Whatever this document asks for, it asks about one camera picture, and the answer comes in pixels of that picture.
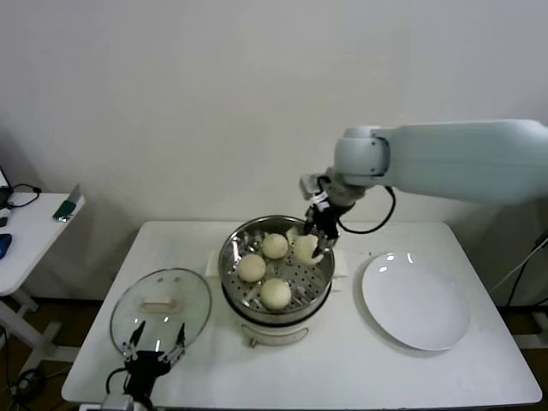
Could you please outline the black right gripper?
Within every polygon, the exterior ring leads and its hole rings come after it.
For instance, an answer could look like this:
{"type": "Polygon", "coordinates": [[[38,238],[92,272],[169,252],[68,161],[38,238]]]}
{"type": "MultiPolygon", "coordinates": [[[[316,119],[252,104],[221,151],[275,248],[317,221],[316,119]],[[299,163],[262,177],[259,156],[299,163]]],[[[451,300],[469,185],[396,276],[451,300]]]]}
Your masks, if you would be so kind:
{"type": "Polygon", "coordinates": [[[306,220],[302,227],[303,235],[314,234],[318,242],[313,250],[313,257],[329,253],[337,244],[337,208],[328,206],[321,210],[317,205],[310,205],[306,212],[306,220]]]}

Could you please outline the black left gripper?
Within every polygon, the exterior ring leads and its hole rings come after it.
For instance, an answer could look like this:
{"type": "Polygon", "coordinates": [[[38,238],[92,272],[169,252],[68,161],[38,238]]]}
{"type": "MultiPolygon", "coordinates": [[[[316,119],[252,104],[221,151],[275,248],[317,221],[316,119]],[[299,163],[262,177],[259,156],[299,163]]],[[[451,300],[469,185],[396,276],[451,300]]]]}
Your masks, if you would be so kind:
{"type": "Polygon", "coordinates": [[[135,353],[136,347],[145,329],[146,321],[132,332],[128,341],[122,343],[122,355],[127,358],[124,366],[128,372],[128,382],[125,391],[135,401],[149,401],[156,380],[166,375],[170,369],[170,362],[177,362],[185,354],[186,333],[185,324],[179,329],[174,347],[163,357],[163,352],[140,350],[135,353]]]}

